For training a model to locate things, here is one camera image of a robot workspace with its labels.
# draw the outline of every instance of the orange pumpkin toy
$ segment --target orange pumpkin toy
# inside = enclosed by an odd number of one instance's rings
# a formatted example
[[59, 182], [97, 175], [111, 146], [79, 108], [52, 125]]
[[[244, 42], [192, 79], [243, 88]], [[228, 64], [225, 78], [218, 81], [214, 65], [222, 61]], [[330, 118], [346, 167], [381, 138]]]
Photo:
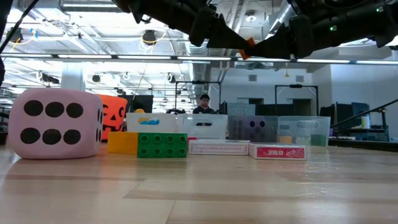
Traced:
[[100, 95], [100, 97], [104, 107], [102, 140], [108, 140], [110, 131], [122, 131], [127, 100], [116, 96]]

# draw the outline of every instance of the lego stud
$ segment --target lego stud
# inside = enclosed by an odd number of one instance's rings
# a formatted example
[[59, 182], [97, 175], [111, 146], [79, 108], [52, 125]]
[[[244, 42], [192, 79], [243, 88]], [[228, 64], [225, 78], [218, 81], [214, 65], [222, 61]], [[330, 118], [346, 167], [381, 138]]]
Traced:
[[143, 135], [143, 136], [141, 136], [140, 140], [141, 140], [141, 142], [147, 142], [148, 136]]
[[166, 155], [171, 156], [173, 154], [173, 149], [167, 149]]
[[166, 138], [166, 141], [167, 141], [168, 143], [173, 142], [173, 140], [174, 140], [173, 136], [167, 136], [167, 138]]
[[179, 154], [180, 156], [183, 156], [183, 155], [185, 154], [185, 149], [180, 149], [180, 150], [178, 150], [178, 154]]
[[180, 136], [178, 140], [180, 141], [180, 143], [184, 143], [186, 141], [184, 136]]
[[160, 138], [160, 136], [155, 136], [155, 137], [154, 137], [154, 142], [159, 143], [160, 140], [162, 140], [162, 139]]
[[146, 156], [148, 154], [148, 150], [147, 149], [141, 149], [139, 151], [139, 154], [142, 155], [142, 156]]
[[160, 155], [160, 149], [154, 149], [154, 155], [159, 156]]

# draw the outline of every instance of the pink foam die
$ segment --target pink foam die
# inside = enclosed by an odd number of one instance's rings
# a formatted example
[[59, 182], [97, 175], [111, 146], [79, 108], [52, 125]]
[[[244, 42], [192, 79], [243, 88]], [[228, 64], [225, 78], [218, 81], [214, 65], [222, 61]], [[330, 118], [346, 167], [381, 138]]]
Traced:
[[55, 88], [19, 95], [9, 118], [9, 143], [25, 159], [94, 156], [101, 142], [103, 105], [98, 95]]

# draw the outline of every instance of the yellow block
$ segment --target yellow block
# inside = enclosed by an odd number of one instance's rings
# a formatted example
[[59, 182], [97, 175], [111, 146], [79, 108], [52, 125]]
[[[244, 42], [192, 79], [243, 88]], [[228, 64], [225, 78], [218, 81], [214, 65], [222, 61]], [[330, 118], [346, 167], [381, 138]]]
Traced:
[[137, 154], [138, 133], [110, 132], [107, 152]]
[[292, 137], [291, 136], [279, 136], [279, 142], [280, 143], [285, 143], [285, 144], [291, 144], [292, 143]]

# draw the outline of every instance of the dark shirt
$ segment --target dark shirt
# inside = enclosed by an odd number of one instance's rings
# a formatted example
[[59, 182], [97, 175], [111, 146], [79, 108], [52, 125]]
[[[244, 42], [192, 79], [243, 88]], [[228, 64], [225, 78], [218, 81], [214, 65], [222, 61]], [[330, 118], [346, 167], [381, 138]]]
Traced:
[[203, 109], [203, 107], [198, 106], [193, 110], [194, 114], [207, 114], [207, 113], [214, 113], [214, 110], [211, 108]]

